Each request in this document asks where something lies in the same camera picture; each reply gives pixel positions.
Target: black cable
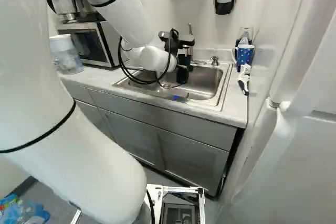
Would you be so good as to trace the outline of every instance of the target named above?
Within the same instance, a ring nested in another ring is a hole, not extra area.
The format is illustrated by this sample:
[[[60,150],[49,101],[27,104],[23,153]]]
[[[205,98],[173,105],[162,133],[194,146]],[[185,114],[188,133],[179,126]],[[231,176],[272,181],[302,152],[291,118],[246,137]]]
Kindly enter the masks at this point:
[[[126,50],[126,49],[123,49],[123,47],[122,47],[122,45],[120,45],[120,47],[121,47],[121,49],[123,50],[123,51],[125,51],[125,52],[129,52],[129,51],[131,51],[133,48],[131,48],[131,49],[128,49],[128,50]]]
[[[171,88],[177,88],[179,86],[181,86],[182,84],[176,85],[176,86],[171,86]]]
[[[133,76],[129,71],[128,69],[126,68],[124,62],[122,61],[122,58],[121,58],[121,42],[122,42],[122,37],[120,36],[120,40],[119,40],[119,45],[118,45],[118,60],[119,60],[119,63],[120,63],[120,67],[121,67],[121,70],[124,72],[124,74],[133,82],[135,83],[138,83],[138,84],[141,84],[141,85],[148,85],[148,84],[153,84],[155,82],[157,82],[158,80],[161,80],[163,78],[163,76],[167,73],[168,71],[168,68],[169,68],[169,65],[170,65],[170,60],[171,60],[171,39],[173,37],[173,32],[176,32],[176,34],[179,34],[179,32],[175,29],[171,29],[170,30],[170,34],[169,34],[169,41],[168,41],[168,62],[167,62],[167,66],[164,70],[164,72],[160,75],[159,78],[155,78],[155,80],[153,81],[145,81],[145,80],[141,80],[135,76]]]
[[[167,89],[167,87],[165,87],[164,85],[162,85],[160,81],[158,81],[158,84],[161,86],[161,88]],[[177,88],[177,87],[179,87],[179,86],[181,86],[181,85],[182,85],[182,84],[178,84],[178,85],[175,85],[175,86],[171,86],[169,89],[171,89],[171,88]]]
[[[152,201],[152,198],[151,198],[148,190],[146,190],[146,193],[147,193],[147,197],[148,197],[148,201],[149,201],[149,206],[151,208],[151,216],[152,216],[152,223],[151,224],[155,224],[155,213],[154,213],[153,201]]]

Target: gray cabinet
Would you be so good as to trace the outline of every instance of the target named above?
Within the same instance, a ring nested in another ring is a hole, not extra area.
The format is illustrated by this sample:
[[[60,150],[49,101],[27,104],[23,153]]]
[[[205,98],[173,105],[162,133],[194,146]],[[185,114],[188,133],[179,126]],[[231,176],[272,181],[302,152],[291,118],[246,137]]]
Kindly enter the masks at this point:
[[[204,187],[215,195],[228,152],[157,127],[99,109],[110,123],[113,139],[140,161]]]
[[[182,176],[215,195],[228,152],[168,131],[158,131],[165,171]]]
[[[63,82],[64,87],[66,87],[66,89],[68,90],[68,92],[74,99],[80,100],[80,101],[83,101],[89,104],[95,104],[87,88],[71,83],[71,82],[68,82],[68,81],[65,81],[65,80],[62,80],[62,82]]]
[[[229,151],[237,128],[91,90],[99,108]]]
[[[99,129],[102,133],[104,133],[106,136],[112,139],[111,132],[109,130],[109,127],[101,114],[99,113],[96,106],[89,105],[84,102],[80,102],[76,100],[76,104],[80,108],[80,110],[83,112],[83,114],[89,119],[91,123],[93,123],[97,129]]]
[[[116,143],[139,160],[163,170],[160,146],[157,141],[158,133],[155,127],[110,111],[103,109],[99,111],[109,121],[112,137]]]

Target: microwave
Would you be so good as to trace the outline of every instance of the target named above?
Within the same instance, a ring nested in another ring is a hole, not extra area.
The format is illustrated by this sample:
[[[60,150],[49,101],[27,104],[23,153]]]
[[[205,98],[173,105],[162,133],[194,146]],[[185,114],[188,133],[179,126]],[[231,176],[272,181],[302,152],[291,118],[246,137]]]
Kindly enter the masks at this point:
[[[82,63],[102,67],[119,65],[120,35],[107,21],[58,24],[56,29],[58,34],[71,34]]]

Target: mug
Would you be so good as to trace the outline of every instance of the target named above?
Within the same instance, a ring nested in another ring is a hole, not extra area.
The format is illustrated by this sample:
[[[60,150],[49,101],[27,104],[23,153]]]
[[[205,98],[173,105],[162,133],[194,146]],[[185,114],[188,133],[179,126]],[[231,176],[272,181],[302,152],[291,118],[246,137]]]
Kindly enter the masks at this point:
[[[237,66],[237,71],[240,72],[240,65],[250,64],[255,46],[249,44],[240,44],[232,49],[232,59]]]

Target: sink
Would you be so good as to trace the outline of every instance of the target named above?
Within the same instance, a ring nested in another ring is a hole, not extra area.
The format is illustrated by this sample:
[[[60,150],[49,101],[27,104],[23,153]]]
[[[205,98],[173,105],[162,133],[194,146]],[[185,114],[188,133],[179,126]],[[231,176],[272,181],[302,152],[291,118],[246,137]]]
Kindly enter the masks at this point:
[[[215,110],[221,110],[232,65],[220,63],[219,66],[212,66],[207,62],[205,65],[192,64],[192,66],[193,71],[189,72],[188,83],[180,86],[176,83],[176,69],[167,72],[160,80],[160,84],[157,82],[150,85],[138,84],[126,77],[113,86],[191,105],[197,104],[211,109],[218,107]],[[155,78],[155,72],[147,70],[139,70],[133,75],[146,81]]]

